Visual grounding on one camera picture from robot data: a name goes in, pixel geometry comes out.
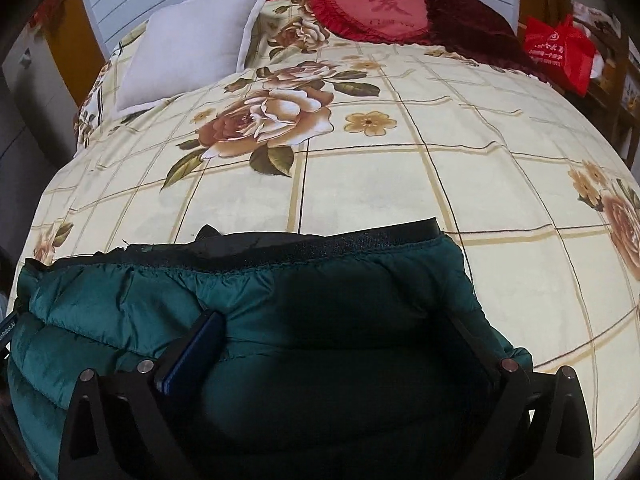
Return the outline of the red plastic shopping bag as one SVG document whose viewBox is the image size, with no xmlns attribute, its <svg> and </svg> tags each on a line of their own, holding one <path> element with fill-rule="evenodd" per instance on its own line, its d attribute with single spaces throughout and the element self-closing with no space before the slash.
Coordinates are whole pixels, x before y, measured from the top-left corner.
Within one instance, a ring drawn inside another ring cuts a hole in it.
<svg viewBox="0 0 640 480">
<path fill-rule="evenodd" d="M 585 96 L 597 47 L 567 14 L 555 26 L 530 16 L 524 50 L 538 70 L 565 91 Z"/>
</svg>

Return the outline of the red heart-shaped cushion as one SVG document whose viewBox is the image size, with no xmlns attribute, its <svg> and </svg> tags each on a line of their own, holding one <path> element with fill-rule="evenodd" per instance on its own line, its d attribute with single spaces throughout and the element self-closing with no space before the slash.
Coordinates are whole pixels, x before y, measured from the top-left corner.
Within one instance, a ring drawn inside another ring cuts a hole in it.
<svg viewBox="0 0 640 480">
<path fill-rule="evenodd" d="M 341 38 L 369 44 L 427 44 L 427 0 L 309 0 L 317 21 Z"/>
</svg>

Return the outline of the white square pillow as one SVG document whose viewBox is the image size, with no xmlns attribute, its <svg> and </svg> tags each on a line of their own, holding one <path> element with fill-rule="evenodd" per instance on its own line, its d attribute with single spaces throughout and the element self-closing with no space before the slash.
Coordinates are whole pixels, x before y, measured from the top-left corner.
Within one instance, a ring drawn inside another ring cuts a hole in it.
<svg viewBox="0 0 640 480">
<path fill-rule="evenodd" d="M 186 0 L 155 12 L 117 90 L 117 114 L 146 110 L 244 70 L 266 1 Z"/>
</svg>

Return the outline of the grey wardrobe cabinet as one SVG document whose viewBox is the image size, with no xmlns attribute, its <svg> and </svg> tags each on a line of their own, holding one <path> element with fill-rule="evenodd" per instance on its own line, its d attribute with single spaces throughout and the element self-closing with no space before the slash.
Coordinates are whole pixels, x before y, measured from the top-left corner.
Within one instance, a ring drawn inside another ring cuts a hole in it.
<svg viewBox="0 0 640 480">
<path fill-rule="evenodd" d="M 46 40 L 23 29 L 1 64 L 1 250 L 12 261 L 43 190 L 76 151 L 76 110 Z"/>
</svg>

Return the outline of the floral checked bed quilt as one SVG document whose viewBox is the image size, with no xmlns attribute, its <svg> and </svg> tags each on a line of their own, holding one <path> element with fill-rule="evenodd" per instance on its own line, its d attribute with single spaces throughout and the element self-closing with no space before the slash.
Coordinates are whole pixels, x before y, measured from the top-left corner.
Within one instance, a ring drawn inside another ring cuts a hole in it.
<svg viewBox="0 0 640 480">
<path fill-rule="evenodd" d="M 202 226 L 333 235 L 435 218 L 491 324 L 538 370 L 576 368 L 596 477 L 623 471 L 639 443 L 639 187 L 579 110 L 532 76 L 358 44 L 307 0 L 273 0 L 242 72 L 117 117 L 145 44 L 138 26 L 101 70 L 24 257 L 184 243 Z"/>
</svg>

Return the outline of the green quilted puffer jacket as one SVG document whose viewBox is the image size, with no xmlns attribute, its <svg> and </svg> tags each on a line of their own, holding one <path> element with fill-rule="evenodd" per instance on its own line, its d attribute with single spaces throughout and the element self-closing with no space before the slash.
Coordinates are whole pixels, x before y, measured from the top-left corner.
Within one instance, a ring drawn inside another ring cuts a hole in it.
<svg viewBox="0 0 640 480">
<path fill-rule="evenodd" d="M 209 312 L 224 348 L 192 367 L 178 406 L 209 478 L 461 472 L 485 443 L 491 383 L 462 344 L 533 366 L 488 323 L 434 220 L 337 236 L 206 226 L 189 244 L 29 259 L 14 308 L 9 388 L 46 479 L 78 376 L 158 361 Z"/>
</svg>

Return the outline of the dark red velvet cushion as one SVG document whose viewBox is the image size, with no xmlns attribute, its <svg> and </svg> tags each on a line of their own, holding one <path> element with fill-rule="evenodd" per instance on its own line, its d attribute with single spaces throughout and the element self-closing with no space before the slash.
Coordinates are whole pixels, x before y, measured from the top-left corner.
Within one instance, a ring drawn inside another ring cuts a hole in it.
<svg viewBox="0 0 640 480">
<path fill-rule="evenodd" d="M 425 39 L 473 61 L 539 76 L 509 23 L 480 0 L 425 0 Z"/>
</svg>

